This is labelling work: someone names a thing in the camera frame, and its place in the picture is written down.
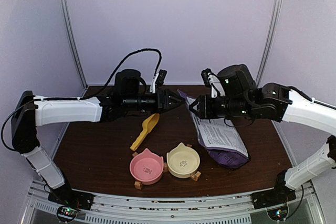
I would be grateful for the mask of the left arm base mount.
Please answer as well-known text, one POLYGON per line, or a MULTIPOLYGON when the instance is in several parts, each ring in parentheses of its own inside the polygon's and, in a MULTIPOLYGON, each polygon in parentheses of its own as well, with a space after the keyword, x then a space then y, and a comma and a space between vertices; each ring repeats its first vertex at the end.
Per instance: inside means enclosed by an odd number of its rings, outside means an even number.
POLYGON ((49 201, 82 210, 90 210, 93 199, 91 193, 73 190, 67 180, 59 188, 51 189, 48 195, 49 201))

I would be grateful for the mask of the purple pet food bag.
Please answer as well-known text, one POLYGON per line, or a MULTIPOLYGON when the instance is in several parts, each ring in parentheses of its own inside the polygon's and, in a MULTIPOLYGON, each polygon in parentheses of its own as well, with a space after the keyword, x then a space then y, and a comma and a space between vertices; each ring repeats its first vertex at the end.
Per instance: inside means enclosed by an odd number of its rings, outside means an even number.
POLYGON ((223 119, 200 119, 190 112, 194 122, 198 143, 220 166, 238 169, 251 158, 232 121, 223 119))

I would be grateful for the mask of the yellow plastic scoop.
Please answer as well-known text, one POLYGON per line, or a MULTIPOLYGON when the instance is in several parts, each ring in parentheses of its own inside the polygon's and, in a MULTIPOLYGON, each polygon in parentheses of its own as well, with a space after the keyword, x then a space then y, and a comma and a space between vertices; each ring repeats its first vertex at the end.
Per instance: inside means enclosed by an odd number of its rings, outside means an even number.
POLYGON ((151 133, 151 131, 157 125, 159 119, 160 119, 160 115, 158 113, 155 113, 143 121, 141 133, 130 146, 130 149, 132 151, 136 151, 139 148, 139 146, 142 144, 142 142, 147 137, 147 135, 151 133))

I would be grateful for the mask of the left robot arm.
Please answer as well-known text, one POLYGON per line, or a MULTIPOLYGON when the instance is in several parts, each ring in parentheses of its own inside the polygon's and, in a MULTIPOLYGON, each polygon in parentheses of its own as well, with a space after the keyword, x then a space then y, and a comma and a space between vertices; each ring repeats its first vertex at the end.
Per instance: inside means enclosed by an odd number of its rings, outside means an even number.
POLYGON ((51 160, 37 138, 38 126, 68 122, 112 122, 130 111, 162 114, 184 103, 184 98, 161 89, 165 70, 160 70, 149 88, 139 90, 144 80, 135 69, 116 74, 114 86, 107 94, 76 98, 47 98, 25 91, 11 120, 13 150, 24 156, 45 180, 56 198, 71 205, 76 197, 63 172, 51 160))

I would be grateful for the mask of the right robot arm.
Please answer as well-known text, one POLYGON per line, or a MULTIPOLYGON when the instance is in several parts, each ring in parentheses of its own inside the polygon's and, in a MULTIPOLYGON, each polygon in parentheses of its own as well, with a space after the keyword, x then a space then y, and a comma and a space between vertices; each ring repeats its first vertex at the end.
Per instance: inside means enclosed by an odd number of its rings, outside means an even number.
POLYGON ((245 64, 232 65, 214 74, 201 72, 210 94, 200 95, 189 110, 200 119, 247 118, 292 122, 330 134, 323 146, 299 165, 278 175, 276 187, 269 192, 272 203, 279 204, 305 182, 329 168, 335 168, 335 107, 293 86, 267 83, 257 87, 245 64))

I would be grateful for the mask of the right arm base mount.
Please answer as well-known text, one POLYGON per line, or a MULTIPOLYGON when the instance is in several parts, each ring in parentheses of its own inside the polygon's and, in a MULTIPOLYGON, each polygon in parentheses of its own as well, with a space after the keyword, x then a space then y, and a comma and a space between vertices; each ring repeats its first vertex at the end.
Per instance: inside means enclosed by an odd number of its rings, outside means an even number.
POLYGON ((285 204, 296 199, 295 190, 285 186, 285 173, 286 170, 283 170, 277 175, 273 189, 251 194, 254 209, 268 208, 275 205, 285 204))

